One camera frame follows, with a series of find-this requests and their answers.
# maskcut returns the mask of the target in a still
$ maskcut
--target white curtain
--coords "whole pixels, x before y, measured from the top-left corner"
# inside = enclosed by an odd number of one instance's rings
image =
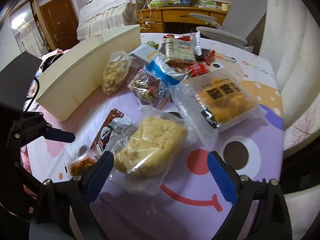
[[[320,29],[301,0],[268,0],[259,55],[276,73],[287,150],[320,128]]]
[[[40,35],[40,32],[36,26],[36,22],[32,20],[26,23],[16,35],[19,47],[33,56],[41,57],[48,53],[45,43]]]

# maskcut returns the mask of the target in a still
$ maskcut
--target chair backrest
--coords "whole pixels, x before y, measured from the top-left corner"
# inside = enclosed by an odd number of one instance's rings
[[[267,0],[233,0],[221,30],[250,43],[251,34],[267,12]]]

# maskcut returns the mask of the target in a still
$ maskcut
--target beige plastic box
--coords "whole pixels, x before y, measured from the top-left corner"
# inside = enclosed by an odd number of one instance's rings
[[[129,53],[141,45],[140,26],[105,30],[77,44],[40,77],[36,101],[59,121],[67,120],[102,84],[111,53]]]

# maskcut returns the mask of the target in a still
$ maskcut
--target table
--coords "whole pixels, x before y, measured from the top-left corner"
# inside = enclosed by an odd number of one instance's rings
[[[142,33],[141,39],[142,42],[159,42],[162,36],[160,33]],[[214,150],[236,165],[239,174],[246,174],[252,180],[279,179],[283,119],[281,98],[270,63],[247,51],[212,40],[201,39],[201,46],[215,49],[216,62],[234,75],[266,110],[264,117],[244,120],[221,132]],[[46,178],[54,182],[68,180],[64,166],[71,156],[90,147],[113,108],[134,122],[140,117],[136,99],[125,86],[113,98],[106,97],[98,88],[64,123],[39,107],[38,111],[44,113],[47,122],[74,132],[76,140],[65,144],[38,138],[28,144],[33,175],[40,181]],[[173,103],[167,104],[165,110],[177,111]],[[197,139],[186,145],[177,155],[161,190],[153,197],[129,195],[106,182],[90,208],[110,239],[212,239],[231,204],[224,200],[208,170],[207,154]]]
[[[137,20],[141,26],[142,33],[163,33],[166,32],[166,23],[193,23],[197,26],[214,27],[213,24],[206,23],[203,20],[189,16],[189,13],[203,14],[206,16],[215,17],[217,23],[222,25],[227,12],[213,9],[203,8],[198,6],[164,6],[159,8],[144,9],[142,12],[137,11]],[[150,27],[146,25],[146,20],[149,20]]]

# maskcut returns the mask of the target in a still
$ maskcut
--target brown circle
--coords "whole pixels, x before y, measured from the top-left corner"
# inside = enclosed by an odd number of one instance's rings
[[[232,166],[235,170],[239,170],[247,164],[249,153],[241,142],[233,141],[224,148],[223,158],[226,164]]]

